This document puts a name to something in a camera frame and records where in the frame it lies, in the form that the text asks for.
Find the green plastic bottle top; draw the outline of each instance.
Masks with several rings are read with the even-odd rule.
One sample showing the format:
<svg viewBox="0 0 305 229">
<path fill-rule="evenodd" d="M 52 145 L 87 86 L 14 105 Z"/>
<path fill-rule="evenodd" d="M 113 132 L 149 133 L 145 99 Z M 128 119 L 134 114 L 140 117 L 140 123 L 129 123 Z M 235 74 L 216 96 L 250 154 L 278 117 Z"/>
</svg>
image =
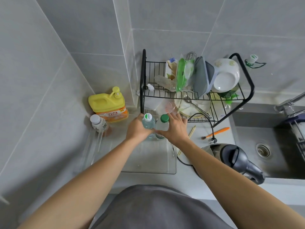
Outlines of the green plastic bottle top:
<svg viewBox="0 0 305 229">
<path fill-rule="evenodd" d="M 163 114 L 160 119 L 162 123 L 166 123 L 170 118 L 167 114 Z"/>
</svg>

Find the yellow detergent bottle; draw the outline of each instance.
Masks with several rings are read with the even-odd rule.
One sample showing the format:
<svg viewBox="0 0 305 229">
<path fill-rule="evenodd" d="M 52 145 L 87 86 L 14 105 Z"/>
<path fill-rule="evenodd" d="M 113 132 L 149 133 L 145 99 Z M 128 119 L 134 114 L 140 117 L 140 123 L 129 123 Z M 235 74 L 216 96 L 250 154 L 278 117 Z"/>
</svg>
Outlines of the yellow detergent bottle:
<svg viewBox="0 0 305 229">
<path fill-rule="evenodd" d="M 120 93 L 119 87 L 113 87 L 112 93 L 89 96 L 89 104 L 92 110 L 108 122 L 116 122 L 128 117 L 125 99 Z"/>
</svg>

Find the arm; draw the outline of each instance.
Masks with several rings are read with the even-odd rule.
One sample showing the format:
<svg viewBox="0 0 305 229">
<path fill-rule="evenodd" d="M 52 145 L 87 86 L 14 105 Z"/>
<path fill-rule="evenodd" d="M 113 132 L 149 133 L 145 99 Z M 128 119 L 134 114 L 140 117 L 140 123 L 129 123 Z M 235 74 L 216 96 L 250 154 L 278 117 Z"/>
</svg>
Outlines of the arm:
<svg viewBox="0 0 305 229">
<path fill-rule="evenodd" d="M 302 216 L 196 146 L 179 114 L 170 115 L 169 130 L 158 133 L 181 149 L 239 229 L 305 228 Z"/>
<path fill-rule="evenodd" d="M 88 228 L 133 149 L 154 131 L 142 119 L 143 114 L 135 118 L 122 143 L 59 189 L 19 229 Z"/>
</svg>

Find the spoon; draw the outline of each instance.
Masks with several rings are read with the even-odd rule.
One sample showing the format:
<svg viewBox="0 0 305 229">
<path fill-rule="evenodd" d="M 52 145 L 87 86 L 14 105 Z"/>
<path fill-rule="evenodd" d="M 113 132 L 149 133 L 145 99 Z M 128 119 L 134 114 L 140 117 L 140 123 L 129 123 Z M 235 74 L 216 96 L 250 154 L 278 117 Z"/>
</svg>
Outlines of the spoon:
<svg viewBox="0 0 305 229">
<path fill-rule="evenodd" d="M 183 93 L 182 95 L 182 99 L 188 103 L 188 104 L 192 104 L 194 105 L 199 111 L 201 111 L 205 117 L 210 118 L 210 116 L 208 115 L 208 113 L 206 113 L 205 111 L 203 111 L 201 108 L 199 108 L 196 104 L 192 103 L 192 99 L 188 96 L 187 93 Z"/>
</svg>

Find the electric kettle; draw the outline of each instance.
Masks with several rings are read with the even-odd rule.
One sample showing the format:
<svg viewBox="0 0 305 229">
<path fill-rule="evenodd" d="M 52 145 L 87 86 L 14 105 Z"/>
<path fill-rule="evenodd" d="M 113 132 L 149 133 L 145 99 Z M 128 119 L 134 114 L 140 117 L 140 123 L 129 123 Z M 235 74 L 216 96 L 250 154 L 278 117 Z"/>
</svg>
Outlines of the electric kettle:
<svg viewBox="0 0 305 229">
<path fill-rule="evenodd" d="M 237 172 L 247 174 L 254 183 L 259 185 L 265 181 L 261 169 L 249 161 L 247 154 L 240 147 L 231 144 L 211 144 L 203 149 Z"/>
</svg>

